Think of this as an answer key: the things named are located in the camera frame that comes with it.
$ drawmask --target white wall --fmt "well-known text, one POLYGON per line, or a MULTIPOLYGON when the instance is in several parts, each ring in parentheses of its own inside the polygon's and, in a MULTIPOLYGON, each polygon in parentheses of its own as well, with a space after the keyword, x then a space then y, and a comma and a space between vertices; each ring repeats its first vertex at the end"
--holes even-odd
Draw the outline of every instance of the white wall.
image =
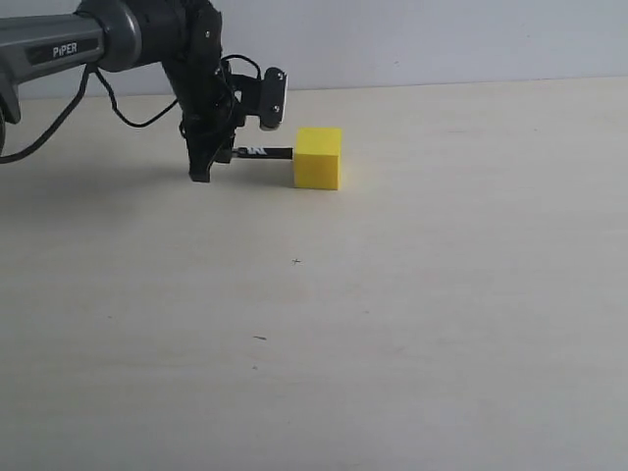
MULTIPOLYGON (((289 71, 295 88, 628 74, 622 0, 216 0, 225 45, 289 71)), ((3 0, 0 16, 71 12, 75 0, 3 0)), ((23 87, 69 94, 76 73, 23 87)), ((115 79, 169 91, 158 67, 115 79)))

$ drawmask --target yellow foam block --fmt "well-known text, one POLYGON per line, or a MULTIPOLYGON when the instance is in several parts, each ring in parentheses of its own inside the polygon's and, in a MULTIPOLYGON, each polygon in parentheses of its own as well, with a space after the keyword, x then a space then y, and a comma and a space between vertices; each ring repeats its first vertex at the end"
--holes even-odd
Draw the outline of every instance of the yellow foam block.
POLYGON ((304 128, 294 148, 294 184, 297 188, 340 189, 342 130, 304 128))

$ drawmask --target wooden table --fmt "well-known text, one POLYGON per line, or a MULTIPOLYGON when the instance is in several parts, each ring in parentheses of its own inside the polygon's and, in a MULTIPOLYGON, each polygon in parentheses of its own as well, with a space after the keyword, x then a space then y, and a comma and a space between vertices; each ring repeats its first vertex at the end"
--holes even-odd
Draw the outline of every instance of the wooden table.
POLYGON ((0 169, 0 468, 624 469, 627 90, 295 92, 241 133, 344 128, 342 192, 190 183, 176 113, 87 100, 0 169))

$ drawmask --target wire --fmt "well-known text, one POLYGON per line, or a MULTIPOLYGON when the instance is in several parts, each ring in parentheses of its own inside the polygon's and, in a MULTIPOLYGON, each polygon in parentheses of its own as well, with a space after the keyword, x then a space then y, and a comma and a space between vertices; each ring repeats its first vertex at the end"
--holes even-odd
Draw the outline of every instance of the wire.
POLYGON ((59 115, 59 117, 54 121, 54 123, 48 128, 41 137, 36 140, 29 147, 24 149, 21 152, 16 154, 7 155, 5 157, 0 157, 0 165, 13 164, 15 162, 20 162, 24 160, 26 157, 31 156, 37 150, 39 150, 46 142, 50 140, 53 134, 59 130, 59 128, 66 122, 68 117, 72 114, 73 111, 76 110, 77 106, 80 104, 80 101, 84 98, 85 93, 87 92, 87 83, 89 82, 89 76, 92 72, 96 70, 95 66, 88 65, 85 66, 85 69, 82 73, 82 78, 80 79, 80 86, 78 87, 77 95, 70 102, 70 104, 66 107, 65 110, 59 115))
POLYGON ((257 71, 257 79, 261 80, 262 79, 262 68, 259 67, 259 64, 257 64, 254 60, 252 60, 249 57, 243 56, 241 54, 232 54, 231 56, 225 56, 223 57, 223 61, 229 62, 232 61, 234 59, 240 59, 241 61, 247 62, 249 63, 251 66, 253 66, 255 68, 255 70, 257 71))
POLYGON ((131 128, 136 128, 136 129, 148 128, 149 126, 154 125, 159 120, 161 120, 164 116, 170 113, 179 104, 179 100, 175 100, 170 105, 168 105, 168 107, 164 111, 159 113, 154 118, 151 118, 150 120, 144 123, 134 123, 133 121, 130 121, 120 111, 120 108, 118 107, 118 99, 116 98, 116 92, 114 91, 114 88, 111 86, 111 83, 107 81, 107 79, 102 75, 102 72, 100 72, 98 69, 96 69, 95 74, 98 80, 100 81, 100 83, 102 83, 102 86, 104 86, 105 90, 107 90, 107 94, 109 95, 109 99, 111 100, 111 107, 114 110, 114 113, 116 114, 118 118, 122 120, 122 122, 125 125, 130 126, 131 128))

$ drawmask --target robotic arm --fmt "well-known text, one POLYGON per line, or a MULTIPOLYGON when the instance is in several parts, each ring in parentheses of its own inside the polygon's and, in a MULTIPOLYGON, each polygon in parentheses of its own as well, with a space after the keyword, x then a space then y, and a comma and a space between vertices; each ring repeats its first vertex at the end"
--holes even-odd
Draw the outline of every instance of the robotic arm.
MULTIPOLYGON (((209 0, 83 0, 72 15, 0 20, 0 154, 5 121, 21 120, 21 83, 86 65, 79 94, 54 132, 84 96, 90 74, 106 84, 99 69, 115 73, 161 63, 183 110, 190 177, 209 183, 212 165, 233 158, 236 129, 248 116, 259 117, 265 131, 281 125, 288 82, 277 68, 265 77, 257 66, 255 78, 232 74, 230 60, 252 61, 223 57, 222 26, 209 0)), ((0 157, 0 163, 30 153, 0 157)))

